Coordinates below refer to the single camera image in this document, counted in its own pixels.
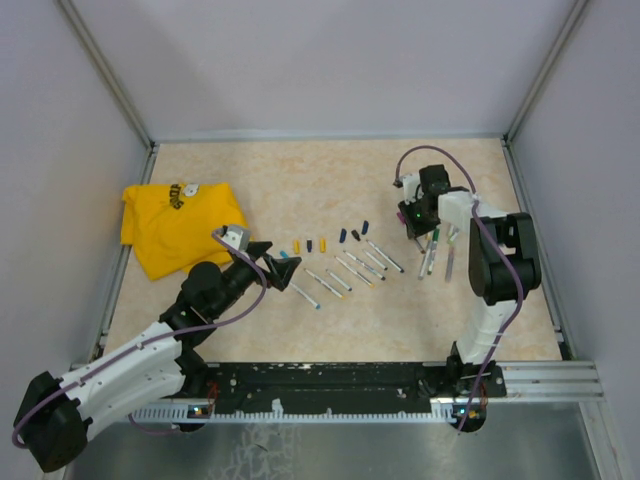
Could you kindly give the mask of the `navy capped white marker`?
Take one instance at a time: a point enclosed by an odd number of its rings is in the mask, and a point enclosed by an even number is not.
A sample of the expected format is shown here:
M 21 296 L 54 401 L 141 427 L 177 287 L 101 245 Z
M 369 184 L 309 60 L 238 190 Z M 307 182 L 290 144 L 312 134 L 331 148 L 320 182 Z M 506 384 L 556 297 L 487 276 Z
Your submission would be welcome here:
M 382 258 L 389 262 L 399 273 L 405 273 L 405 269 L 373 241 L 366 240 L 366 242 L 376 251 L 376 253 L 378 253 Z

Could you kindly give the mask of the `black eraser-cap white marker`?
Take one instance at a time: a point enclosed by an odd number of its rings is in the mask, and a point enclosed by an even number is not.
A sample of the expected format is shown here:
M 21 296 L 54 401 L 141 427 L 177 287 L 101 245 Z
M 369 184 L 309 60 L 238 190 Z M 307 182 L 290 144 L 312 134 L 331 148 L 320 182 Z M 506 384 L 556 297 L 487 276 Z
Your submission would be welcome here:
M 370 258 L 376 265 L 378 265 L 382 270 L 387 271 L 388 267 L 387 265 L 380 260 L 379 258 L 377 258 L 372 252 L 370 252 L 367 249 L 363 249 L 363 253 Z

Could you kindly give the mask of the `magenta capped white marker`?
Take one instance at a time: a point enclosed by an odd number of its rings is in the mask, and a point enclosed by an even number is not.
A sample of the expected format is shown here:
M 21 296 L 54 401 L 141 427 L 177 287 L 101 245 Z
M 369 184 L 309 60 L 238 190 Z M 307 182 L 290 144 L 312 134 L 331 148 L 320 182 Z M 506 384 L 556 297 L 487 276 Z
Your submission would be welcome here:
M 418 239 L 416 239 L 415 237 L 411 237 L 410 233 L 409 233 L 409 227 L 408 224 L 403 216 L 403 214 L 398 211 L 396 212 L 397 217 L 399 218 L 401 224 L 403 225 L 404 229 L 405 229 L 405 233 L 407 235 L 407 238 L 417 247 L 418 251 L 420 252 L 420 254 L 425 255 L 426 254 L 426 250 L 425 248 L 422 246 L 422 244 L 420 243 L 420 241 Z

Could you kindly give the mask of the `dark blue capped marker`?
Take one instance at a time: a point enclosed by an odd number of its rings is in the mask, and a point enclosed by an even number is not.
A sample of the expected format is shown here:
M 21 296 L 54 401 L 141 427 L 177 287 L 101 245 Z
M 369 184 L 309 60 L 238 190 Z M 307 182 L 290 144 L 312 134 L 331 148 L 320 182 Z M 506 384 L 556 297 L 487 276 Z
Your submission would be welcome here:
M 356 255 L 343 250 L 343 253 L 349 257 L 351 260 L 353 260 L 354 262 L 356 262 L 359 266 L 361 266 L 362 268 L 366 269 L 368 272 L 372 273 L 373 275 L 375 275 L 377 278 L 379 278 L 382 281 L 386 280 L 386 277 L 379 272 L 378 270 L 376 270 L 374 267 L 370 266 L 369 264 L 367 264 L 365 261 L 361 260 L 359 257 L 357 257 Z

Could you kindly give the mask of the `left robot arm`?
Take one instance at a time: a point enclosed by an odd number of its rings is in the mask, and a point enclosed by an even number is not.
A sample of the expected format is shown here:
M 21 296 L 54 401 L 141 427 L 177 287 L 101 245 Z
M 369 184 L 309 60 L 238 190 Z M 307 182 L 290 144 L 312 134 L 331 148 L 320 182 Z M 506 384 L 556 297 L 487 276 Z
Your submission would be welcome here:
M 283 291 L 300 258 L 275 258 L 268 242 L 231 249 L 226 269 L 205 261 L 191 268 L 176 301 L 151 326 L 92 363 L 59 377 L 34 377 L 13 423 L 12 443 L 43 472 L 71 463 L 100 433 L 137 409 L 179 393 L 201 394 L 206 363 L 195 349 L 224 325 L 222 315 L 252 285 Z

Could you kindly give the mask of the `yellow capped clear pen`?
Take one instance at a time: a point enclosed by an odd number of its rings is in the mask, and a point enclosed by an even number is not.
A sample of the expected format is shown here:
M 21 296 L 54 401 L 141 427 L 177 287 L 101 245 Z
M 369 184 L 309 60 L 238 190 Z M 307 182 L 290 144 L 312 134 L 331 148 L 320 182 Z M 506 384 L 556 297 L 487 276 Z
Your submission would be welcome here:
M 346 270 L 348 270 L 351 274 L 353 274 L 355 277 L 357 277 L 360 281 L 362 281 L 368 287 L 374 288 L 375 285 L 368 278 L 366 278 L 363 274 L 361 274 L 354 267 L 352 267 L 349 263 L 347 263 L 345 260 L 343 260 L 342 258 L 340 258 L 338 256 L 334 256 L 334 258 L 340 265 L 342 265 Z

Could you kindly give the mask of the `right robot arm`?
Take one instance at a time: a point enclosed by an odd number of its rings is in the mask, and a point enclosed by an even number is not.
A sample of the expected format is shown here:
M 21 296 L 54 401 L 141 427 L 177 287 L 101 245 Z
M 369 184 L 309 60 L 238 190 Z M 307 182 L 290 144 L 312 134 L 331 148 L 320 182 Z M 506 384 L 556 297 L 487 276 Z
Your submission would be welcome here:
M 522 308 L 528 293 L 541 284 L 538 243 L 532 217 L 507 213 L 483 202 L 464 187 L 453 187 L 442 164 L 399 176 L 398 204 L 411 240 L 447 223 L 466 234 L 468 278 L 478 300 L 468 327 L 455 343 L 460 362 L 446 372 L 448 387 L 470 395 L 482 383 L 482 364 L 497 347 L 508 319 Z

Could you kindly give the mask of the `blue eraser-cap white marker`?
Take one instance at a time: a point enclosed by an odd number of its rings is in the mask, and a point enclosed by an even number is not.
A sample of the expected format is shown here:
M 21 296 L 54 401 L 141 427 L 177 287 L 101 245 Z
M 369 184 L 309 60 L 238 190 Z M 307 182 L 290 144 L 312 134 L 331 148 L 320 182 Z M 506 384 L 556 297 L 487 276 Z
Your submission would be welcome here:
M 332 279 L 334 279 L 338 284 L 340 284 L 345 290 L 349 292 L 353 291 L 353 288 L 345 280 L 343 280 L 338 274 L 336 274 L 330 269 L 325 269 L 325 271 Z

